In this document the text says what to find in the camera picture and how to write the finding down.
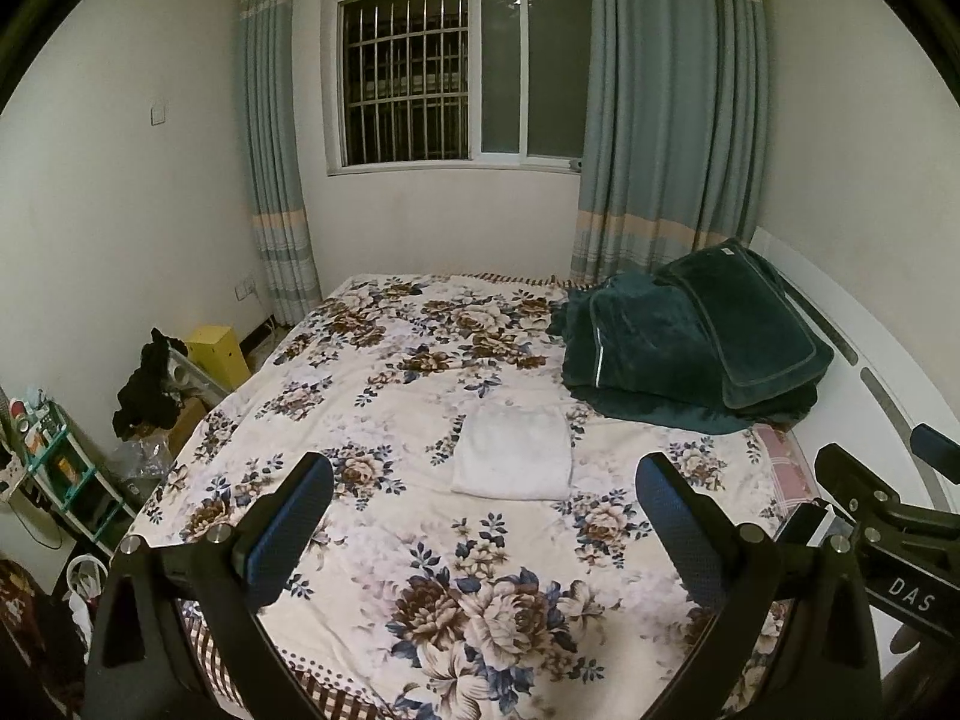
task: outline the brown patterned cloth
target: brown patterned cloth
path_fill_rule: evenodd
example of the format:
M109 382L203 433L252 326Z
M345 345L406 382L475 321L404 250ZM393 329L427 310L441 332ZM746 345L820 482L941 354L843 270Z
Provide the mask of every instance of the brown patterned cloth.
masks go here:
M214 692L238 707L243 707L240 691L227 674L208 627L195 617L188 617L185 627L197 662L210 680ZM288 661L288 665L314 706L318 707L328 720L380 720L383 717L376 707L353 695L349 688L329 688L308 671L297 668L293 661Z
M83 645L69 607L45 595L30 573L12 560L0 560L0 624L51 697L71 712L80 712Z

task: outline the floor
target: floor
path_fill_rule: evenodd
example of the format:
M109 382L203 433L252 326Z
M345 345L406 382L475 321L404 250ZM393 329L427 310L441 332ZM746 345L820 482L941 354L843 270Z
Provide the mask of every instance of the floor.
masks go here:
M256 373L263 367L264 362L267 362L267 357L270 357L272 351L274 351L277 346L280 346L280 342L286 338L289 332L289 327L278 324L274 331L259 343L259 346L253 348L253 351L246 357L247 367L251 373Z

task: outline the cardboard box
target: cardboard box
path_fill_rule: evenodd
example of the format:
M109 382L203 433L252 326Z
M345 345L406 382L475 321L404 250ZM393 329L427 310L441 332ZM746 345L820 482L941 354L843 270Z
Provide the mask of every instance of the cardboard box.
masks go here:
M186 340L190 360L228 389L237 389L250 378L240 344L232 327L208 324L198 327Z
M202 400L198 397L189 397L184 400L184 408L176 418L176 425L170 428L170 432L167 434L167 446L170 448L170 454L174 459L181 453L184 445L197 429L197 425L200 424L200 420L205 416L206 407Z

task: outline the window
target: window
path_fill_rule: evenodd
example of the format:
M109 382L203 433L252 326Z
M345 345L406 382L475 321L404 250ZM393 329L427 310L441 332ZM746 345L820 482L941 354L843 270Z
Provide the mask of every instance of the window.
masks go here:
M336 4L331 165L569 170L582 156L590 0Z

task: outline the curtain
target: curtain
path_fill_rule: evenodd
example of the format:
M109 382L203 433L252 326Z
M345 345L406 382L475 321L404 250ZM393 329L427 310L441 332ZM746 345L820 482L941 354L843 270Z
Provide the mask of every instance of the curtain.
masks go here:
M253 234L274 316L288 325L320 301L296 162L292 20L293 0L240 0L241 127Z
M652 271L755 229L762 0L593 0L572 275Z

